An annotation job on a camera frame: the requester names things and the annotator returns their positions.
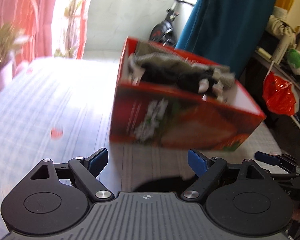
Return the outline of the grey black clothes pile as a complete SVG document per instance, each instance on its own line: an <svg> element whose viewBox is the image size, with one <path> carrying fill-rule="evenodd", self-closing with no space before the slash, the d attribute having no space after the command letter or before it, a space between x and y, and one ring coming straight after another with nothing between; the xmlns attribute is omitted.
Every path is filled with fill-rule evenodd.
<svg viewBox="0 0 300 240"><path fill-rule="evenodd" d="M175 52L138 42L128 57L128 80L175 87L223 101L223 92L235 85L235 75L224 65L203 64Z"/></svg>

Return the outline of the green plush toy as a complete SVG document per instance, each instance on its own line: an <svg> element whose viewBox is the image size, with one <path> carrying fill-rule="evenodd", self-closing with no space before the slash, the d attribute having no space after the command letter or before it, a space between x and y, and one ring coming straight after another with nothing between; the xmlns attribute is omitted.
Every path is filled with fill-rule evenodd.
<svg viewBox="0 0 300 240"><path fill-rule="evenodd" d="M290 49L287 51L287 63L294 75L300 76L300 51Z"/></svg>

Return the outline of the blue plaid bed sheet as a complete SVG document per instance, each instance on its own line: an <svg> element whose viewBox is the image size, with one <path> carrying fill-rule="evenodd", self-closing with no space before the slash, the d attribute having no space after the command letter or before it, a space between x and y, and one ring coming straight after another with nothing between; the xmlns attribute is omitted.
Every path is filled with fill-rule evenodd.
<svg viewBox="0 0 300 240"><path fill-rule="evenodd" d="M173 194L146 199L132 189L163 176L189 177L186 150L109 142L119 63L38 58L0 92L0 207L42 159L66 163L109 152L100 180L119 199L63 239L236 239ZM9 234L0 213L0 239Z"/></svg>

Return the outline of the teal curtain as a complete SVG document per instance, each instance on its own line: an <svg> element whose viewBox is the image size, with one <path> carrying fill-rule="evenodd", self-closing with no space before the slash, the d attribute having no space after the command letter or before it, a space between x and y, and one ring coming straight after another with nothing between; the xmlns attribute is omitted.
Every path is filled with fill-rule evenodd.
<svg viewBox="0 0 300 240"><path fill-rule="evenodd" d="M197 0L176 48L230 67L239 77L276 0Z"/></svg>

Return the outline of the red strawberry cardboard box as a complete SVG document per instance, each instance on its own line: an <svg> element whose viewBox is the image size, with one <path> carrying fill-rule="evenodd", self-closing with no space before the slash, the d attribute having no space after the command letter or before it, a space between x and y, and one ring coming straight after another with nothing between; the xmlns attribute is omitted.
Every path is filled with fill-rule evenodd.
<svg viewBox="0 0 300 240"><path fill-rule="evenodd" d="M237 149L265 119L245 88L235 85L223 92L223 101L181 89L128 80L128 57L137 43L167 49L192 62L216 63L156 42L128 37L117 75L109 138L167 148L200 150Z"/></svg>

